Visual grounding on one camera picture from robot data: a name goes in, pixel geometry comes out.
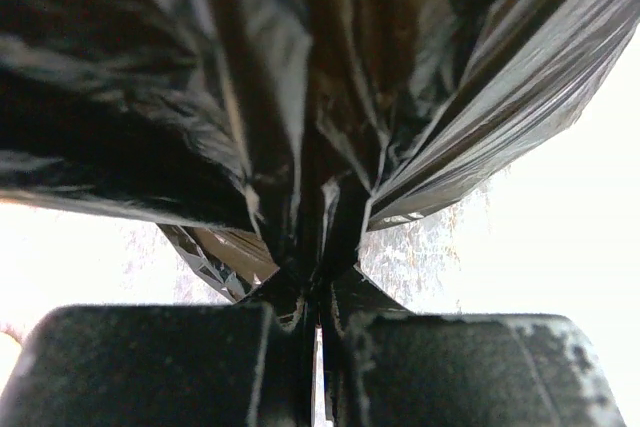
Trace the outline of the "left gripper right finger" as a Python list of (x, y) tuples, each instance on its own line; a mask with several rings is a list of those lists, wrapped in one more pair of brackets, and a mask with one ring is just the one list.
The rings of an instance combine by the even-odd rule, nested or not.
[(357, 269), (319, 292), (337, 426), (620, 426), (594, 347), (545, 314), (421, 315)]

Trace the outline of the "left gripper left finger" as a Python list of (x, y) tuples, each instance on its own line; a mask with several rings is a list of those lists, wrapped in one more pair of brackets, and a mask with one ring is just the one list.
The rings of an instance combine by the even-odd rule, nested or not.
[(5, 426), (309, 426), (315, 322), (277, 272), (233, 305), (80, 305), (27, 337)]

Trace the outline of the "black trash bag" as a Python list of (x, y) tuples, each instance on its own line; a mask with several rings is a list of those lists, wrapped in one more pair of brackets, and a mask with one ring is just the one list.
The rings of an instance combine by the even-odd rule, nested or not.
[(256, 234), (298, 286), (571, 126), (639, 0), (1, 0), (1, 194)]

